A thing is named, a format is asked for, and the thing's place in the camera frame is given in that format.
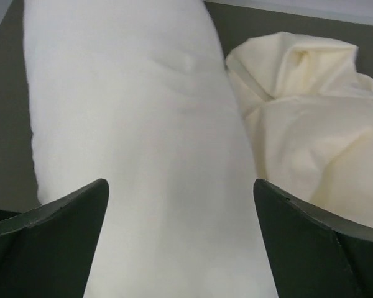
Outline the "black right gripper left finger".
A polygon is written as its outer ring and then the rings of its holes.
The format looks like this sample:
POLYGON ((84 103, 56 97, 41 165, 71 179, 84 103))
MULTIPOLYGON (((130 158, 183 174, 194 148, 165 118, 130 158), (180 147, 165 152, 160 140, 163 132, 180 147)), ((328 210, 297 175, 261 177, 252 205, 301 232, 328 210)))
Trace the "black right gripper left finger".
POLYGON ((24 213, 0 210, 0 297, 83 297, 108 197, 98 179, 24 213))

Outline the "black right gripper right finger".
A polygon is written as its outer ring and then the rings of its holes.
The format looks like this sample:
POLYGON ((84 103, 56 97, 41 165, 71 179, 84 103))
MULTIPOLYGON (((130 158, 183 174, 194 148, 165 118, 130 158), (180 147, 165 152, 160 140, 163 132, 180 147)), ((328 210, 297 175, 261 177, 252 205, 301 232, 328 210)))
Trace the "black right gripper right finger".
POLYGON ((373 297, 373 228, 263 179, 253 192, 279 297, 373 297))

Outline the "cream pillowcase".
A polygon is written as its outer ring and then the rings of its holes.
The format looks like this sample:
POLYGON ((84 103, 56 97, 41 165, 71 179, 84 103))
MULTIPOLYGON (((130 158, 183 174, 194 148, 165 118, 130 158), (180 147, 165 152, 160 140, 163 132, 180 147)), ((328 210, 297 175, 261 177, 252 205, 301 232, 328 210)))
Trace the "cream pillowcase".
POLYGON ((358 47, 278 32, 226 58, 257 175, 294 196, 373 227, 373 78, 358 47))

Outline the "white pillow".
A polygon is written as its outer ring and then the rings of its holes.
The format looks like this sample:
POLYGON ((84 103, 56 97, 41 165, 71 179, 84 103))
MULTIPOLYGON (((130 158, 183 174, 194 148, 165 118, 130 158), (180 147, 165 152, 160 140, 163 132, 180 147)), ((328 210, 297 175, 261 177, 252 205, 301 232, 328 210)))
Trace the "white pillow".
POLYGON ((46 204, 104 178, 86 297, 276 297, 256 170, 202 1, 26 1, 46 204))

